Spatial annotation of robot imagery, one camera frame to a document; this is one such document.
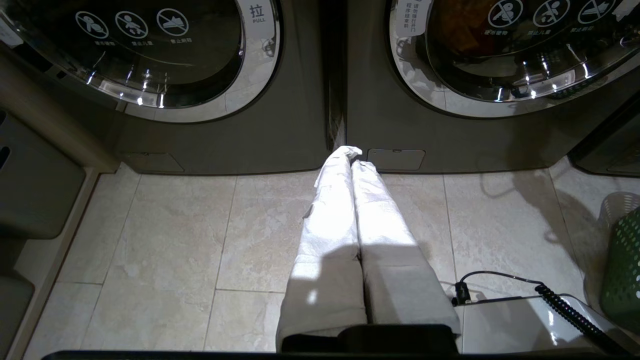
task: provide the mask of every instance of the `front-loading washing machine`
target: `front-loading washing machine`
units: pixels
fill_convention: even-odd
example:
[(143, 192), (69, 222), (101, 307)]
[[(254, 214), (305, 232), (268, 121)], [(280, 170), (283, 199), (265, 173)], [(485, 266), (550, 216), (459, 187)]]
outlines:
[(547, 167), (640, 90), (620, 0), (349, 0), (347, 143), (389, 172)]
[(135, 171), (249, 174), (317, 168), (331, 150), (318, 7), (0, 0), (0, 25), (25, 41), (12, 54), (52, 64), (42, 86)]

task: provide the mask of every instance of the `washing machine door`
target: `washing machine door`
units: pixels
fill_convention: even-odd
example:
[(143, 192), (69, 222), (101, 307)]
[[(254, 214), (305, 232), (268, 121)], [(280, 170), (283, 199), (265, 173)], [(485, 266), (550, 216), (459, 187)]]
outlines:
[(393, 0), (391, 55), (430, 106), (480, 118), (529, 113), (640, 65), (638, 2)]
[(280, 50), (270, 0), (0, 0), (49, 61), (131, 115), (201, 122), (258, 98)]

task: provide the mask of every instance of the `green laundry basket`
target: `green laundry basket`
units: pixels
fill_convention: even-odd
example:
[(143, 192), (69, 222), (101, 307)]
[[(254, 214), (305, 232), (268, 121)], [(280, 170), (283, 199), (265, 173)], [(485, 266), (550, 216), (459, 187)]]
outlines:
[(640, 208), (612, 228), (600, 307), (614, 323), (640, 334)]

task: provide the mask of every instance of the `black cable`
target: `black cable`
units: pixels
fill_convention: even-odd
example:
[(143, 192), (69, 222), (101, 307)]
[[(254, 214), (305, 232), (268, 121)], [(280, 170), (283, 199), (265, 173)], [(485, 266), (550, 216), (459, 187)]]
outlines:
[(460, 281), (455, 284), (456, 287), (456, 298), (453, 299), (454, 305), (464, 304), (467, 301), (471, 300), (471, 296), (469, 294), (469, 290), (467, 288), (467, 284), (464, 280), (471, 275), (476, 274), (492, 274), (499, 275), (504, 277), (509, 277), (511, 279), (516, 279), (519, 281), (529, 282), (531, 284), (537, 284), (535, 290), (540, 294), (542, 299), (558, 314), (560, 314), (564, 319), (566, 319), (570, 324), (572, 324), (576, 329), (578, 329), (581, 333), (587, 337), (592, 343), (596, 346), (600, 347), (602, 350), (607, 352), (610, 355), (630, 355), (623, 347), (618, 345), (613, 339), (611, 339), (608, 335), (606, 335), (602, 330), (600, 330), (597, 326), (593, 325), (587, 318), (585, 318), (582, 314), (576, 311), (574, 308), (569, 305), (566, 301), (564, 301), (560, 296), (556, 295), (551, 289), (549, 289), (544, 283), (541, 281), (535, 281), (530, 279), (525, 279), (523, 277), (514, 276), (505, 274), (502, 272), (496, 271), (474, 271), (470, 272), (467, 275), (464, 275)]

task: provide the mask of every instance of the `white towel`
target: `white towel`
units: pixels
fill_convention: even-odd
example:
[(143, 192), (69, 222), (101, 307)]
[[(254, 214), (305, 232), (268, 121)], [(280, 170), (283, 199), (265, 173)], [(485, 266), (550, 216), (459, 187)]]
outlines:
[(370, 321), (444, 324), (460, 320), (372, 163), (351, 167)]
[(337, 336), (367, 323), (350, 166), (361, 153), (339, 147), (320, 170), (280, 310), (278, 349), (289, 335)]

